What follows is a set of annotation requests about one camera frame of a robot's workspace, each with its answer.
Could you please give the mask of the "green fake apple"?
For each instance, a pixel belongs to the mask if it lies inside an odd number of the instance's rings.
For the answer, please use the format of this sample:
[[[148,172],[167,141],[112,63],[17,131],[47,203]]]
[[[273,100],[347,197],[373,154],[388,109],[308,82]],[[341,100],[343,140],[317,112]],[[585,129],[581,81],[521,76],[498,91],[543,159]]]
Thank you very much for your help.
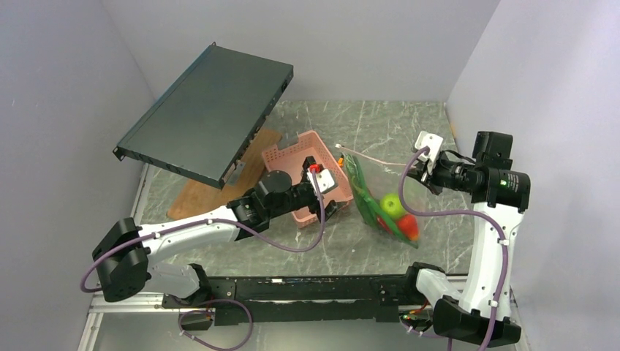
[[[396,193],[386,194],[379,202],[380,208],[392,219],[398,220],[407,214]]]

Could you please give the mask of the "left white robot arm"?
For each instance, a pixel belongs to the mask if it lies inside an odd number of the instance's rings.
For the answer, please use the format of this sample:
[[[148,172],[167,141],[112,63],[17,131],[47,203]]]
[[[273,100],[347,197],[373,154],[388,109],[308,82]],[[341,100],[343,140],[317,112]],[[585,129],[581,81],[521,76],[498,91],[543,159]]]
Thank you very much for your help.
[[[80,282],[83,292],[101,292],[115,303],[141,292],[163,293],[185,300],[190,306],[204,305],[211,286],[204,268],[192,263],[172,265],[167,259],[199,245],[219,244],[258,237],[288,252],[302,248],[284,246],[263,235],[270,221],[301,209],[308,209],[324,227],[338,209],[326,196],[339,185],[334,171],[308,156],[301,178],[292,182],[282,170],[267,172],[241,197],[210,212],[160,224],[136,224],[134,218],[118,220],[92,252],[88,273],[96,273],[99,286]]]

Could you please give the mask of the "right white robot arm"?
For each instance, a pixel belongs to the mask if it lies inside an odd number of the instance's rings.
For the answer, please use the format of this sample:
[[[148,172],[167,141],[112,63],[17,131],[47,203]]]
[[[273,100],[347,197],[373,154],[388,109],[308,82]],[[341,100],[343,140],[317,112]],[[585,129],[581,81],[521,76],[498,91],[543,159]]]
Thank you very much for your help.
[[[519,227],[529,207],[530,177],[512,169],[513,136],[479,131],[472,158],[450,161],[442,137],[422,131],[398,185],[407,212],[418,217],[473,216],[472,258],[462,289],[439,267],[413,263],[403,283],[411,303],[429,302],[432,328],[449,341],[476,345],[479,350],[515,344],[521,327],[511,320],[510,270]],[[406,178],[415,179],[432,194],[450,189],[470,195],[471,210],[423,212],[404,199]]]

